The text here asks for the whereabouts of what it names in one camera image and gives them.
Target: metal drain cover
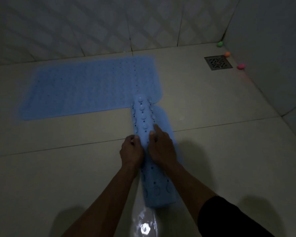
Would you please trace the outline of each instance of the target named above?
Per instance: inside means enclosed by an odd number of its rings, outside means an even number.
[[[212,71],[230,69],[232,66],[223,55],[204,57]]]

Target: diamond pattern wall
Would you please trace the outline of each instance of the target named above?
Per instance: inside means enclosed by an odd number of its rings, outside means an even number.
[[[0,0],[0,65],[219,41],[238,0]]]

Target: pink ball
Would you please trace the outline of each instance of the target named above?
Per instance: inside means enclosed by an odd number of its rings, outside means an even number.
[[[239,70],[243,70],[246,67],[246,64],[240,64],[237,66]]]

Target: person's right hand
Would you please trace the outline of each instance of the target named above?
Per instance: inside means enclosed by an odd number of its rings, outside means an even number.
[[[152,160],[162,168],[177,163],[176,152],[172,139],[167,132],[163,132],[158,125],[154,125],[155,132],[149,133],[148,151]]]

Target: person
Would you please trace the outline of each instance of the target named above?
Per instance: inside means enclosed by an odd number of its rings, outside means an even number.
[[[163,132],[158,125],[154,129],[155,132],[149,133],[149,154],[172,180],[203,237],[273,236],[186,171],[177,161],[168,133]],[[144,159],[138,135],[126,137],[120,155],[120,170],[95,202],[65,231],[63,237],[114,235],[131,184]]]

